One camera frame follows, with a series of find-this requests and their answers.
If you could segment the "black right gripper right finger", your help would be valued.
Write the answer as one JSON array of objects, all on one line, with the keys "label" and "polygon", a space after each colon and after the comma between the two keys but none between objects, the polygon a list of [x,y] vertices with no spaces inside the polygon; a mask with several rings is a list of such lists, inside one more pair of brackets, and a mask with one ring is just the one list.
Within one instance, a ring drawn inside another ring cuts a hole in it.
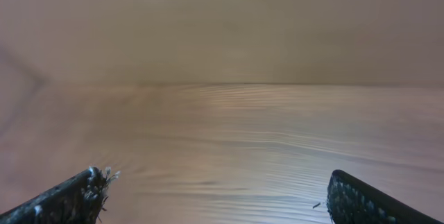
[{"label": "black right gripper right finger", "polygon": [[441,224],[342,170],[331,174],[326,206],[334,224]]}]

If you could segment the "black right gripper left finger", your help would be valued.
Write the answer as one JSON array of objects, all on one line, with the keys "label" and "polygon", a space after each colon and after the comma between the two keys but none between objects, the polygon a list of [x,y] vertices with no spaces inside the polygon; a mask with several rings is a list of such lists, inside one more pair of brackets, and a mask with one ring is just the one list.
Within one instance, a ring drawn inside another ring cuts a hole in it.
[{"label": "black right gripper left finger", "polygon": [[1,214],[1,224],[95,224],[120,172],[91,166]]}]

